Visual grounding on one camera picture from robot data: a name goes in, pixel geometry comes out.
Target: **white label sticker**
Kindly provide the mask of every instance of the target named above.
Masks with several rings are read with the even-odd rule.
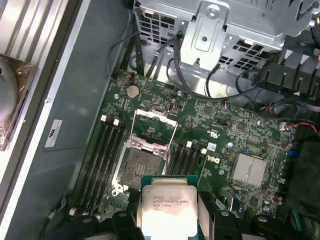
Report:
[[[62,120],[55,119],[53,121],[48,139],[46,140],[46,143],[44,146],[45,148],[52,148],[55,145],[59,131],[60,131],[61,124],[62,124]]]
[[[209,151],[215,152],[217,148],[217,144],[214,144],[212,142],[208,143],[208,146],[206,147],[206,149],[208,149]]]

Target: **cable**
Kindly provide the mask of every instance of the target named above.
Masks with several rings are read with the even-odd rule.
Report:
[[[163,44],[154,54],[154,57],[153,57],[153,60],[152,60],[152,63],[151,63],[151,66],[149,68],[149,70],[146,72],[146,77],[149,78],[152,74],[152,72],[154,71],[156,65],[157,65],[157,62],[158,62],[158,59],[159,59],[159,56],[161,54],[161,52],[166,48],[166,47],[169,47],[175,40],[176,36],[174,36],[172,39],[170,39],[169,41],[167,41],[165,44]]]
[[[111,67],[110,67],[110,58],[111,58],[111,54],[112,54],[114,48],[115,48],[116,46],[118,46],[119,44],[123,43],[124,41],[126,41],[126,40],[128,40],[128,39],[130,39],[130,38],[132,38],[132,37],[134,37],[134,36],[136,36],[137,34],[139,34],[139,31],[135,31],[134,33],[126,36],[125,38],[121,39],[120,41],[117,41],[116,43],[114,43],[114,44],[110,47],[110,49],[109,49],[109,51],[108,51],[108,54],[107,54],[107,56],[106,56],[106,70],[107,70],[107,73],[108,73],[108,75],[109,75],[109,77],[111,78],[112,81],[114,81],[114,82],[117,81],[115,78],[112,77]]]
[[[258,99],[258,96],[259,96],[259,94],[260,94],[261,91],[262,91],[262,90],[260,89],[260,90],[256,93],[256,95],[255,95],[255,97],[254,97],[254,99],[253,99],[254,105],[252,106],[252,111],[253,111],[256,115],[258,115],[259,117],[264,118],[264,119],[267,119],[267,120],[276,120],[276,121],[297,121],[297,122],[300,122],[300,123],[298,123],[298,126],[299,126],[299,125],[308,125],[308,126],[310,126],[309,124],[311,124],[311,125],[313,125],[313,127],[315,128],[315,125],[317,125],[316,123],[314,123],[313,121],[308,120],[308,119],[301,119],[301,118],[294,118],[294,117],[269,117],[269,116],[264,116],[264,115],[262,115],[261,113],[259,113],[259,112],[257,111],[257,99]]]
[[[215,74],[218,71],[219,68],[220,68],[220,64],[218,63],[211,70],[211,72],[208,74],[208,76],[206,77],[206,80],[205,80],[205,91],[206,91],[207,96],[210,97],[210,98],[211,98],[211,95],[210,95],[210,92],[209,92],[209,81],[210,81],[210,78],[212,77],[212,75]]]
[[[257,87],[253,87],[249,90],[246,90],[244,91],[243,93],[238,93],[238,94],[235,94],[235,95],[232,95],[232,96],[226,96],[226,97],[217,97],[217,98],[211,98],[211,97],[206,97],[206,96],[202,96],[200,94],[197,94],[197,93],[194,93],[192,92],[192,90],[190,89],[190,87],[188,86],[183,74],[182,74],[182,71],[181,71],[181,68],[180,68],[180,40],[177,38],[174,43],[173,43],[173,61],[174,61],[174,66],[175,66],[175,70],[176,70],[176,73],[177,73],[177,76],[183,86],[183,88],[188,92],[188,94],[199,100],[199,101],[207,101],[207,102],[219,102],[219,101],[226,101],[226,100],[229,100],[229,99],[233,99],[233,98],[238,98],[238,97],[241,97],[241,96],[244,96],[245,94],[247,93],[250,93],[251,91],[255,90]]]
[[[224,103],[224,109],[229,113],[231,114],[232,116],[236,117],[236,118],[239,118],[239,119],[255,119],[255,118],[258,118],[258,116],[249,116],[249,117],[243,117],[243,116],[240,116],[239,114],[236,114],[236,113],[233,113],[232,111],[229,110],[229,107],[231,106],[231,103],[229,102],[225,102]]]
[[[238,93],[243,93],[244,91],[241,89],[240,84],[239,84],[239,79],[244,75],[244,74],[248,74],[248,73],[258,73],[259,71],[256,69],[248,69],[246,71],[243,71],[242,73],[240,73],[240,75],[238,75],[238,77],[235,79],[235,89],[238,91]],[[248,99],[251,103],[251,105],[254,104],[254,100],[248,96],[248,95],[244,95],[244,97],[246,99]]]
[[[281,94],[288,99],[290,102],[296,104],[297,106],[304,108],[305,110],[310,110],[312,112],[320,113],[320,105],[312,105],[308,102],[301,101],[298,96],[294,94],[289,94],[285,91],[281,91]]]
[[[297,211],[292,209],[292,213],[295,218],[298,231],[302,231],[301,222],[300,222],[299,215],[298,215]]]
[[[135,27],[136,30],[138,30],[137,23],[135,22]],[[141,44],[141,39],[140,39],[140,34],[137,34],[135,36],[135,62],[136,62],[136,73],[140,76],[145,75],[145,64],[144,64],[144,56],[142,52],[142,44]]]

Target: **black cable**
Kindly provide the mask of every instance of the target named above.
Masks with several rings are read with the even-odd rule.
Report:
[[[239,84],[239,79],[244,75],[244,74],[248,74],[248,73],[257,73],[259,72],[258,70],[256,69],[249,69],[249,70],[246,70],[246,71],[243,71],[242,73],[240,73],[240,75],[238,75],[238,77],[235,79],[235,89],[238,91],[238,93],[243,93],[244,91],[241,89],[240,87],[240,84]],[[248,95],[244,95],[244,97],[246,99],[248,99],[251,103],[251,106],[253,106],[254,104],[254,100],[248,96]]]
[[[136,62],[136,73],[140,76],[145,75],[145,63],[144,56],[142,52],[142,44],[140,39],[140,34],[135,35],[135,62]]]
[[[253,99],[254,104],[253,104],[253,106],[252,106],[252,111],[253,111],[256,115],[258,115],[259,117],[264,118],[264,119],[267,119],[267,120],[298,121],[298,122],[307,122],[307,123],[311,123],[311,124],[313,124],[313,125],[317,125],[317,123],[315,123],[315,122],[313,122],[313,121],[311,121],[311,120],[308,120],[308,119],[294,118],[294,117],[269,117],[269,116],[265,116],[265,115],[261,114],[260,112],[258,112],[258,106],[257,106],[257,99],[258,99],[258,96],[259,96],[259,94],[260,94],[261,91],[262,91],[262,89],[260,89],[260,90],[256,93],[256,95],[255,95],[255,97],[254,97],[254,99]]]
[[[238,93],[238,94],[235,94],[235,95],[232,95],[232,96],[226,96],[226,97],[217,97],[217,98],[211,98],[211,97],[206,97],[206,96],[202,96],[200,94],[197,94],[197,93],[194,93],[192,92],[192,90],[190,89],[190,87],[188,86],[183,74],[182,74],[182,71],[181,71],[181,68],[180,68],[180,40],[177,38],[174,43],[173,43],[173,61],[174,61],[174,66],[175,66],[175,70],[176,70],[176,73],[177,73],[177,76],[183,86],[183,88],[188,92],[188,94],[199,100],[199,101],[207,101],[207,102],[218,102],[218,101],[226,101],[226,100],[229,100],[229,99],[233,99],[233,98],[238,98],[238,97],[241,97],[241,96],[244,96],[245,94],[247,93],[250,93],[251,91],[257,89],[257,87],[253,87],[249,90],[246,90],[244,91],[243,93]]]
[[[166,47],[169,47],[175,40],[175,36],[170,39],[169,41],[167,41],[165,44],[163,44],[157,51],[156,51],[156,54],[154,55],[153,57],[153,60],[152,60],[152,63],[151,63],[151,66],[149,68],[149,70],[146,72],[145,76],[147,78],[149,78],[152,74],[152,72],[154,71],[156,65],[157,65],[157,62],[158,62],[158,59],[160,57],[160,54],[161,52],[166,48]]]
[[[46,231],[47,231],[47,228],[48,228],[48,225],[51,221],[51,218],[47,217],[43,226],[42,226],[42,229],[41,229],[41,232],[40,232],[40,235],[39,235],[39,240],[43,240],[45,239],[46,237]]]
[[[114,81],[114,82],[117,81],[116,79],[114,79],[114,78],[112,77],[111,67],[110,67],[110,58],[111,58],[111,54],[112,54],[114,48],[115,48],[116,46],[118,46],[119,44],[123,43],[124,41],[126,41],[126,40],[128,40],[128,39],[130,39],[130,38],[132,38],[132,37],[134,37],[134,36],[136,36],[137,34],[139,34],[139,31],[136,31],[136,32],[134,32],[134,33],[126,36],[125,38],[121,39],[120,41],[117,41],[115,44],[113,44],[113,45],[110,47],[110,49],[109,49],[109,51],[108,51],[108,54],[107,54],[107,56],[106,56],[106,70],[107,70],[107,73],[108,73],[108,75],[109,75],[109,77],[111,78],[112,81]]]
[[[309,102],[303,101],[303,100],[299,99],[298,96],[296,96],[294,94],[289,94],[285,91],[282,91],[281,94],[286,99],[288,99],[290,102],[292,102],[293,104],[296,104],[297,106],[299,106],[305,110],[320,113],[320,105],[313,105],[313,104],[309,103],[309,102],[311,102],[310,100],[309,100]]]
[[[205,91],[206,91],[206,94],[207,94],[207,96],[209,98],[211,98],[211,94],[210,94],[210,91],[209,91],[209,81],[210,81],[210,78],[212,77],[212,75],[215,74],[218,71],[219,68],[220,68],[220,64],[218,63],[217,65],[215,65],[215,67],[211,70],[211,72],[206,77],[206,80],[205,80]]]

